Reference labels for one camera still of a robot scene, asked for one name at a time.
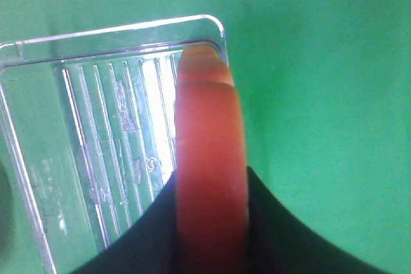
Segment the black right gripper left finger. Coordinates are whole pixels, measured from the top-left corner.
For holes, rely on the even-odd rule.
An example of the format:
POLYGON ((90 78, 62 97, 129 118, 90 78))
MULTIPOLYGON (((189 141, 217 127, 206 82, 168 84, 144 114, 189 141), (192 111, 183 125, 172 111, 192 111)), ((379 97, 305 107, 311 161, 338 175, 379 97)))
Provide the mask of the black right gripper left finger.
POLYGON ((114 244, 73 273, 178 273, 175 174, 114 244))

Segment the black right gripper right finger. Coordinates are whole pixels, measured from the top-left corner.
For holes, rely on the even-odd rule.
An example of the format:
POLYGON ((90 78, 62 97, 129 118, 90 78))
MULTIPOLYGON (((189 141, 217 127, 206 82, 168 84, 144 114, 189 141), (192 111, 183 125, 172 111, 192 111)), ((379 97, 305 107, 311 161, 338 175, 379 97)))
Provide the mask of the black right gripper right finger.
POLYGON ((384 273, 298 220, 247 168, 249 273, 384 273))

